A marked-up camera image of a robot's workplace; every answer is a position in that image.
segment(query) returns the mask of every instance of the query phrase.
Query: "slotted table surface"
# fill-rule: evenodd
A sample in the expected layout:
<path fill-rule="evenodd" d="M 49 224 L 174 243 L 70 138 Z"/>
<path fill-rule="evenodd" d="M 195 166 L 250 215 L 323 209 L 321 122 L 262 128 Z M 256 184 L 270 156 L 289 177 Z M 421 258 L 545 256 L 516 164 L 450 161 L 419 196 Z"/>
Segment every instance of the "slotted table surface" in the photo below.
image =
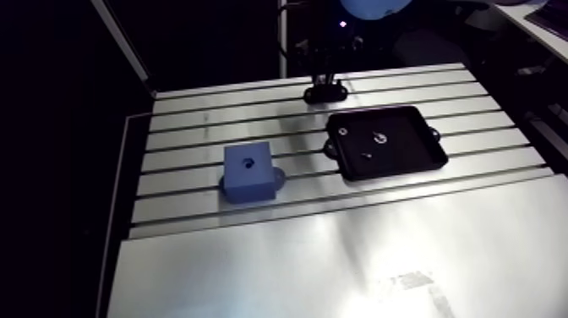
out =
<path fill-rule="evenodd" d="M 568 182 L 461 64 L 161 93 L 111 318 L 532 318 L 568 313 Z M 330 113 L 415 105 L 440 170 L 346 183 L 321 153 Z M 268 140 L 277 199 L 219 196 L 225 145 Z"/>
<path fill-rule="evenodd" d="M 292 217 L 550 175 L 541 156 L 462 64 L 340 74 L 345 101 L 308 106 L 308 78 L 158 95 L 131 238 Z M 321 152 L 339 110 L 414 105 L 442 135 L 440 170 L 349 184 Z M 230 205 L 217 184 L 223 147 L 267 140 L 288 180 L 276 200 Z"/>

